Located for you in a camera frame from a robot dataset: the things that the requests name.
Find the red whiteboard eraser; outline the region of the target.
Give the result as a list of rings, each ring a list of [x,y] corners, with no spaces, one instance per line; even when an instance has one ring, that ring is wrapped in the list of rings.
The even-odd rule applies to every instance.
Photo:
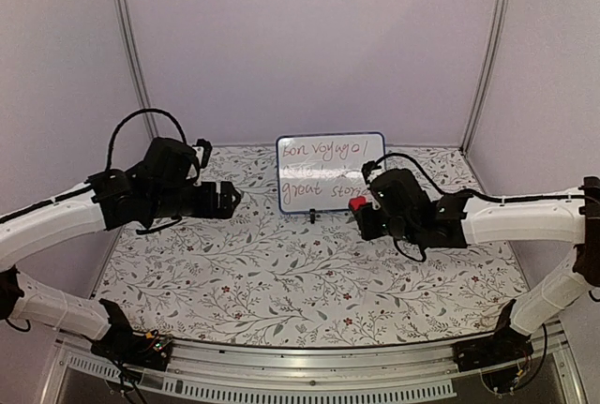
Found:
[[[368,204],[368,199],[365,196],[357,196],[357,197],[351,198],[349,200],[349,208],[353,212],[360,210],[363,206],[365,206],[367,204]]]

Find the blue framed whiteboard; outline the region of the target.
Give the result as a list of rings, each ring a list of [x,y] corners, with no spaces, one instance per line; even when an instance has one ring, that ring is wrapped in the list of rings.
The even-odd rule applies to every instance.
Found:
[[[286,135],[276,141],[277,193],[284,214],[334,212],[366,195],[363,165],[383,156],[380,132]]]

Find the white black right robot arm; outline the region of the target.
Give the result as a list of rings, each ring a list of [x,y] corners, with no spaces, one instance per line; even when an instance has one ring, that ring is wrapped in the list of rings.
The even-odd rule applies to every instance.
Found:
[[[536,196],[491,197],[464,189],[432,200],[407,169],[368,181],[368,197],[349,201],[361,237],[406,241],[421,252],[498,241],[559,241],[566,258],[533,289],[509,302],[485,343],[485,355],[505,362],[521,338],[599,285],[599,180]]]

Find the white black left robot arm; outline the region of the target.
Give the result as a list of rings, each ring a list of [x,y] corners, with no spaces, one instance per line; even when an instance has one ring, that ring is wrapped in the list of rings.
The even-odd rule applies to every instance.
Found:
[[[67,192],[1,218],[1,318],[25,320],[102,340],[120,361],[139,353],[128,317],[116,303],[87,300],[46,286],[17,268],[18,262],[82,235],[129,223],[143,234],[184,217],[230,219],[242,195],[228,181],[201,180],[212,145],[190,146],[155,138],[143,159],[123,171],[107,167]]]

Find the floral patterned table mat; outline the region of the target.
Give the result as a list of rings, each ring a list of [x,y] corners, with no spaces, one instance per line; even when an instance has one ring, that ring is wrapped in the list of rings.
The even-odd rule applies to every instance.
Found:
[[[282,214],[271,147],[220,147],[205,177],[242,192],[234,217],[125,228],[97,286],[138,329],[256,346],[421,342],[491,330],[527,289],[504,243],[419,262],[411,246],[363,241],[349,214]]]

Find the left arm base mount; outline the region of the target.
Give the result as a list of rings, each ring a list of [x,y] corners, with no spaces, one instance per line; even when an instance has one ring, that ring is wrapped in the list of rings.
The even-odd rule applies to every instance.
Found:
[[[165,371],[173,352],[173,337],[158,330],[135,331],[123,310],[114,302],[100,299],[108,313],[108,332],[91,342],[91,353],[119,365]]]

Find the aluminium front rail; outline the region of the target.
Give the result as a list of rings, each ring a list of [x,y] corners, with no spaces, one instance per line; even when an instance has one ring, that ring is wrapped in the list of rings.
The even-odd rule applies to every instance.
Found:
[[[135,368],[132,382],[62,335],[43,383],[44,403],[587,403],[566,334],[548,322],[532,338],[524,387],[485,386],[508,364],[462,371],[452,340],[334,349],[257,348],[178,340],[163,371]]]

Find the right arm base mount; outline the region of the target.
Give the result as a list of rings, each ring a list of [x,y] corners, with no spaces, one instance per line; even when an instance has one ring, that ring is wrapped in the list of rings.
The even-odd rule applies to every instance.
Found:
[[[502,308],[491,335],[452,345],[453,361],[460,372],[492,367],[533,354],[531,336],[522,335],[511,327],[510,314],[515,303],[512,299]]]

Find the left aluminium corner post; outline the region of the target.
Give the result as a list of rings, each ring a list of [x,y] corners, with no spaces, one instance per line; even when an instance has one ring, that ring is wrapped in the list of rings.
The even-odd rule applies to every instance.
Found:
[[[141,110],[147,110],[152,107],[152,104],[143,75],[128,0],[113,0],[113,3],[138,106]]]

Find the aluminium corner post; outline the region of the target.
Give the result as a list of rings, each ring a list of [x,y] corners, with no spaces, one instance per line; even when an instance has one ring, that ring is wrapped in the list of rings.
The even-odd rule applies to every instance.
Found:
[[[152,107],[152,104],[143,75],[128,0],[113,0],[113,3],[138,106],[141,110],[147,110]]]
[[[469,153],[473,148],[477,129],[479,127],[479,123],[481,122],[488,95],[488,89],[492,81],[496,57],[501,46],[503,27],[509,1],[510,0],[494,0],[482,66],[475,86],[472,107],[469,113],[467,126],[465,127],[460,144],[460,151],[465,157],[469,156]]]

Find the right aluminium corner post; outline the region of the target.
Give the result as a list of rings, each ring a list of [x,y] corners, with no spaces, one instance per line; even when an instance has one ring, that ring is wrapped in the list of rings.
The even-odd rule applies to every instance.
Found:
[[[482,66],[475,86],[472,107],[469,113],[467,126],[465,127],[460,144],[460,151],[465,157],[469,156],[469,153],[473,148],[477,129],[479,127],[479,123],[481,122],[488,95],[488,89],[492,81],[496,57],[501,46],[503,27],[509,1],[510,0],[494,0]]]

